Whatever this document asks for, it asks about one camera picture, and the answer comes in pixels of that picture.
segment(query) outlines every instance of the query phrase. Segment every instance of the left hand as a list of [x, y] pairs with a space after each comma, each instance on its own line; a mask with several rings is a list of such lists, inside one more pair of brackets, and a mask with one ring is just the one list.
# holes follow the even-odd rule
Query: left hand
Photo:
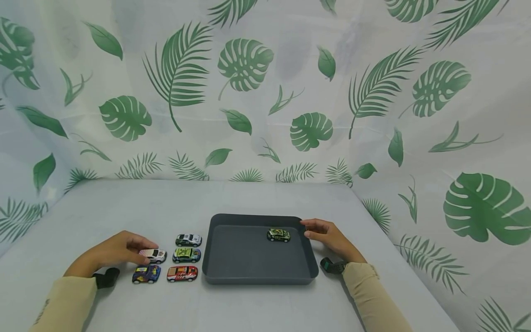
[[64, 277], [90, 278], [92, 274], [105, 266], [123, 262], [137, 265], [149, 264], [149, 259], [139, 255], [142, 249], [157, 249], [159, 246], [147, 238], [128, 231], [106, 239], [79, 256], [66, 270]]

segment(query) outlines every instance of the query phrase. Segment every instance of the right hand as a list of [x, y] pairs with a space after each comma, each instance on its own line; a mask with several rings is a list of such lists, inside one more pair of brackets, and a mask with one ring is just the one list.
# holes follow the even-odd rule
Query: right hand
[[350, 242], [334, 223], [321, 219], [301, 220], [306, 226], [306, 236], [310, 240], [322, 242], [347, 262], [367, 263], [363, 255]]

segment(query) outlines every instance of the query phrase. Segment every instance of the green leaf print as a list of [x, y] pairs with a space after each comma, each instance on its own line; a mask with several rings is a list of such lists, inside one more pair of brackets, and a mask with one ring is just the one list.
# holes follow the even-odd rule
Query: green leaf print
[[439, 0], [386, 0], [389, 14], [400, 22], [418, 22], [431, 13]]
[[5, 96], [5, 84], [12, 75], [28, 89], [39, 90], [40, 85], [33, 74], [33, 33], [25, 27], [0, 18], [0, 65], [11, 71], [2, 82]]
[[423, 52], [425, 51], [417, 48], [400, 49], [380, 60], [368, 75], [367, 70], [370, 66], [367, 67], [358, 87], [356, 87], [357, 74], [354, 82], [350, 80], [348, 104], [354, 118], [348, 139], [352, 138], [352, 129], [357, 117], [387, 115], [388, 104], [392, 103], [390, 96], [394, 97], [395, 92], [402, 91], [397, 81], [408, 79], [404, 75], [411, 72], [410, 66], [418, 63], [421, 59], [419, 56]]
[[411, 192], [411, 199], [407, 198], [406, 196], [402, 194], [398, 194], [400, 198], [404, 200], [404, 202], [407, 204], [407, 207], [409, 208], [409, 214], [411, 215], [411, 219], [417, 223], [417, 194], [415, 193], [415, 178], [410, 175], [413, 179], [413, 188], [408, 186], [409, 191]]
[[123, 60], [124, 52], [122, 51], [122, 45], [112, 33], [107, 31], [104, 27], [101, 27], [97, 24], [92, 24], [89, 22], [83, 22], [87, 27], [89, 27], [92, 40], [96, 45], [103, 51], [115, 55]]
[[472, 80], [465, 66], [459, 62], [435, 62], [421, 74], [413, 86], [415, 102], [407, 107], [398, 118], [413, 106], [418, 117], [432, 116], [441, 110], [460, 90]]
[[54, 170], [54, 154], [50, 154], [48, 157], [35, 164], [33, 167], [33, 184], [35, 185], [35, 189], [37, 189], [37, 195], [40, 194], [42, 187], [44, 187]]
[[135, 158], [129, 159], [126, 164], [120, 166], [120, 170], [115, 175], [121, 179], [135, 179], [139, 180], [145, 178], [149, 174], [153, 174], [160, 169], [163, 164], [155, 160], [157, 154], [144, 153], [142, 157], [138, 154]]
[[151, 126], [151, 115], [144, 104], [132, 96], [109, 99], [99, 109], [110, 133], [125, 142], [136, 141], [145, 134], [144, 126]]
[[444, 247], [436, 247], [429, 239], [423, 239], [420, 236], [402, 236], [400, 244], [395, 244], [400, 254], [406, 259], [407, 263], [416, 269], [419, 269], [430, 275], [435, 282], [442, 281], [446, 289], [453, 294], [454, 287], [457, 287], [461, 293], [463, 290], [455, 279], [455, 276], [466, 276], [468, 273], [461, 272], [461, 265], [454, 265], [456, 258], [451, 254], [444, 252]]
[[326, 172], [327, 181], [333, 184], [344, 184], [352, 188], [352, 174], [344, 159], [338, 159], [337, 165], [329, 165]]
[[229, 152], [231, 151], [232, 151], [231, 149], [217, 149], [217, 150], [212, 151], [204, 162], [205, 168], [211, 165], [223, 164], [227, 160], [227, 157], [229, 156]]
[[499, 0], [460, 0], [459, 7], [439, 13], [447, 14], [447, 17], [433, 25], [439, 29], [430, 33], [426, 39], [429, 42], [424, 45], [424, 48], [434, 47], [437, 49], [441, 45], [446, 47], [452, 44], [478, 25], [498, 2]]
[[204, 102], [203, 83], [209, 72], [200, 64], [209, 60], [204, 53], [210, 49], [206, 49], [204, 44], [212, 41], [212, 35], [209, 34], [211, 30], [211, 27], [202, 27], [200, 23], [192, 27], [190, 22], [166, 40], [160, 61], [155, 44], [155, 70], [147, 54], [145, 60], [142, 59], [151, 84], [168, 103], [173, 125], [179, 132], [182, 130], [177, 125], [172, 106], [191, 106]]
[[169, 158], [169, 165], [175, 175], [181, 180], [208, 181], [210, 176], [202, 169], [196, 167], [192, 160], [189, 160], [186, 154], [181, 157], [177, 151], [177, 159]]
[[283, 183], [304, 181], [309, 177], [313, 177], [315, 174], [319, 174], [319, 172], [315, 172], [313, 170], [316, 166], [317, 164], [312, 163], [300, 163], [291, 165], [289, 167], [284, 168], [282, 172], [278, 173], [275, 177], [275, 180], [277, 182]]
[[269, 110], [269, 114], [268, 115], [274, 114], [274, 113], [280, 111], [281, 109], [283, 109], [284, 107], [288, 106], [288, 104], [293, 99], [295, 99], [298, 96], [300, 96], [303, 92], [304, 92], [304, 89], [302, 89], [301, 93], [299, 93], [296, 96], [294, 96], [293, 92], [292, 92], [292, 94], [289, 96], [289, 98], [283, 100], [282, 99], [282, 86], [279, 86], [277, 102], [273, 105], [273, 107], [271, 107], [271, 109]]
[[258, 156], [271, 158], [275, 163], [280, 164], [280, 159], [278, 158], [278, 154], [272, 148], [269, 147], [269, 144], [267, 144], [265, 139], [262, 138], [262, 140], [265, 143], [265, 146], [263, 146], [262, 148], [266, 148], [268, 150], [268, 153], [259, 154]]
[[227, 116], [227, 121], [232, 129], [248, 133], [249, 136], [252, 134], [253, 128], [251, 126], [251, 122], [245, 115], [234, 109], [221, 108], [220, 111], [225, 113]]
[[362, 204], [369, 212], [374, 221], [380, 226], [382, 231], [387, 235], [389, 234], [389, 224], [391, 223], [389, 209], [377, 200], [376, 198], [369, 198], [362, 200]]
[[68, 77], [68, 74], [61, 68], [61, 73], [63, 74], [63, 77], [66, 82], [66, 95], [65, 95], [65, 107], [70, 105], [71, 102], [74, 101], [74, 99], [79, 96], [79, 94], [83, 91], [85, 88], [85, 83], [87, 83], [92, 78], [92, 73], [90, 76], [85, 80], [83, 75], [81, 75], [81, 83], [72, 85], [72, 81], [70, 80], [70, 77]]
[[531, 210], [524, 197], [492, 175], [461, 173], [446, 193], [443, 210], [448, 227], [474, 241], [486, 242], [488, 231], [508, 245], [531, 237]]
[[485, 143], [494, 142], [494, 141], [497, 141], [497, 140], [499, 140], [500, 138], [503, 137], [503, 134], [501, 134], [500, 137], [498, 137], [496, 139], [493, 139], [491, 141], [476, 142], [477, 138], [479, 137], [479, 134], [477, 134], [477, 135], [474, 136], [474, 138], [472, 138], [468, 142], [459, 142], [459, 141], [456, 141], [458, 134], [459, 134], [459, 121], [457, 121], [456, 125], [453, 126], [453, 130], [450, 133], [450, 136], [448, 136], [448, 138], [445, 139], [444, 142], [439, 143], [439, 144], [435, 144], [433, 146], [433, 148], [431, 148], [428, 152], [456, 151], [456, 150], [461, 150], [461, 149], [467, 148], [467, 147], [471, 146], [472, 144], [485, 144]]
[[37, 127], [48, 129], [59, 136], [68, 138], [59, 120], [49, 117], [35, 107], [18, 106], [16, 110], [24, 114], [24, 116], [26, 116], [26, 118]]
[[225, 0], [221, 4], [209, 8], [211, 11], [209, 15], [214, 15], [214, 18], [209, 22], [211, 25], [221, 23], [221, 27], [227, 23], [230, 14], [232, 13], [232, 19], [230, 20], [230, 27], [236, 19], [236, 24], [252, 7], [258, 2], [258, 0]]
[[29, 204], [8, 197], [7, 206], [0, 207], [0, 243], [23, 237], [46, 212], [47, 203]]
[[389, 148], [387, 149], [389, 157], [397, 162], [398, 167], [402, 166], [404, 161], [404, 143], [402, 142], [402, 133], [395, 127], [395, 134], [391, 142], [389, 142]]
[[228, 41], [219, 54], [218, 69], [229, 80], [221, 89], [218, 100], [229, 83], [236, 91], [258, 89], [273, 57], [273, 51], [259, 41], [243, 38]]
[[65, 194], [71, 191], [72, 188], [74, 188], [78, 183], [85, 180], [96, 180], [98, 179], [98, 175], [96, 172], [94, 172], [91, 169], [87, 169], [85, 171], [82, 171], [81, 169], [71, 169], [70, 170], [70, 181], [68, 182], [68, 186], [65, 189]]
[[256, 168], [245, 169], [234, 175], [229, 181], [236, 182], [262, 182], [262, 173]]
[[491, 297], [491, 302], [485, 300], [485, 304], [479, 309], [481, 313], [476, 316], [481, 322], [477, 324], [481, 328], [479, 332], [530, 332], [531, 329], [524, 329], [524, 324], [531, 317], [531, 312], [524, 315], [516, 323], [512, 323], [509, 316]]
[[326, 48], [318, 45], [317, 49], [319, 50], [319, 61], [317, 62], [319, 71], [331, 82], [336, 74], [336, 60]]
[[111, 161], [111, 159], [109, 157], [107, 157], [107, 155], [105, 153], [103, 153], [100, 149], [98, 149], [97, 147], [95, 147], [94, 145], [90, 144], [89, 142], [85, 141], [83, 137], [81, 137], [81, 135], [78, 135], [76, 133], [72, 133], [72, 135], [76, 135], [78, 136], [81, 140], [78, 140], [79, 143], [83, 143], [83, 144], [86, 144], [89, 146], [88, 149], [84, 149], [82, 150], [79, 155], [82, 155], [82, 154], [95, 154], [97, 156], [99, 156], [101, 159], [103, 160], [106, 160], [106, 161]]
[[361, 165], [354, 175], [368, 179], [375, 172], [378, 172], [371, 163]]
[[289, 132], [293, 146], [306, 152], [332, 137], [332, 121], [321, 113], [306, 113], [293, 119]]
[[326, 10], [333, 16], [337, 16], [336, 0], [321, 0], [321, 6], [323, 6], [324, 10]]

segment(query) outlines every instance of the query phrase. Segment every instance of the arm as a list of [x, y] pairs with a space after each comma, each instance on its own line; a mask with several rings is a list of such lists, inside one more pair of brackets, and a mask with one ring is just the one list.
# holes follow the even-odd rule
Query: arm
[[367, 332], [412, 332], [400, 309], [380, 283], [374, 267], [367, 263], [358, 249], [334, 223], [320, 219], [302, 220], [304, 235], [322, 242], [349, 262], [343, 279], [359, 311]]
[[96, 279], [92, 274], [122, 262], [149, 264], [149, 259], [138, 253], [156, 248], [145, 237], [122, 231], [89, 249], [54, 282], [30, 332], [81, 331], [96, 296]]

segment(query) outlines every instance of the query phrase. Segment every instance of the hand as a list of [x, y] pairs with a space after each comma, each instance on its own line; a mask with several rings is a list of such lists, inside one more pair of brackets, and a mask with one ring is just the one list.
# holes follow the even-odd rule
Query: hand
[[79, 256], [66, 270], [64, 276], [90, 278], [94, 272], [104, 266], [123, 262], [147, 265], [150, 262], [149, 259], [139, 255], [139, 251], [157, 248], [159, 248], [158, 245], [143, 236], [121, 231]]
[[343, 235], [334, 223], [321, 219], [308, 219], [301, 220], [301, 224], [306, 226], [304, 236], [310, 240], [322, 242], [345, 261], [367, 263], [363, 255]]

